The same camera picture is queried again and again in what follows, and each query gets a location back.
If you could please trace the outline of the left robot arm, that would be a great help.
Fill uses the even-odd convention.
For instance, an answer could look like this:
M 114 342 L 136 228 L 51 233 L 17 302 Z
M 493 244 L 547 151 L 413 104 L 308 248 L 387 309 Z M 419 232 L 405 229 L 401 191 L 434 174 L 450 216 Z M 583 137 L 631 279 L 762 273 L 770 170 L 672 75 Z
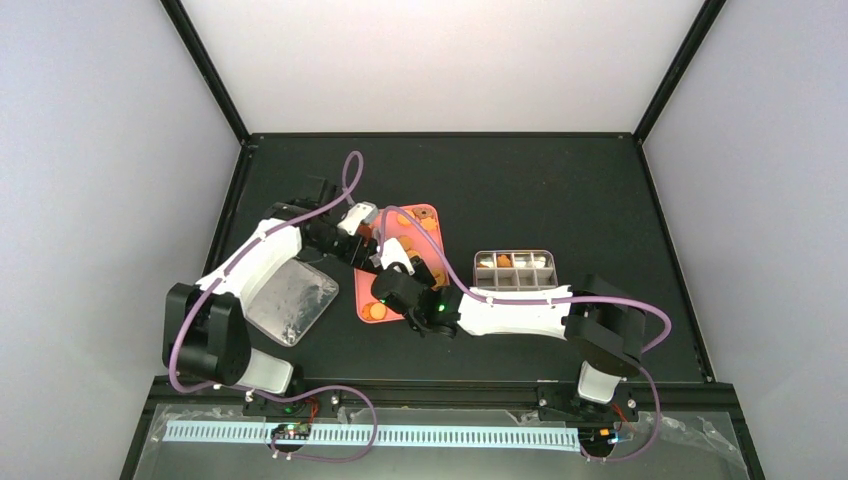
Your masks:
M 275 206 L 249 239 L 223 264 L 193 284 L 175 284 L 165 301 L 163 364 L 171 386 L 194 393 L 213 386 L 283 394 L 291 363 L 253 348 L 248 306 L 272 277 L 314 249 L 353 268 L 374 273 L 374 241 L 358 232 L 376 206 L 356 203 L 361 176 L 336 187 L 320 181 L 316 196 Z

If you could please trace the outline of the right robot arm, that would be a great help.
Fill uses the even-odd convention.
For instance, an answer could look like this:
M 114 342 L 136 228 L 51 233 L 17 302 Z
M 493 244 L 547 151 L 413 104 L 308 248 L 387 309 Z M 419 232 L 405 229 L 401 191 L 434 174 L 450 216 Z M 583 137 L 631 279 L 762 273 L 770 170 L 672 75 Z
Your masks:
M 593 419 L 605 411 L 619 383 L 641 372 L 647 309 L 636 301 L 582 290 L 491 291 L 439 286 L 428 272 L 393 265 L 376 276 L 371 293 L 421 336 L 535 335 L 568 342 L 581 355 L 572 410 Z

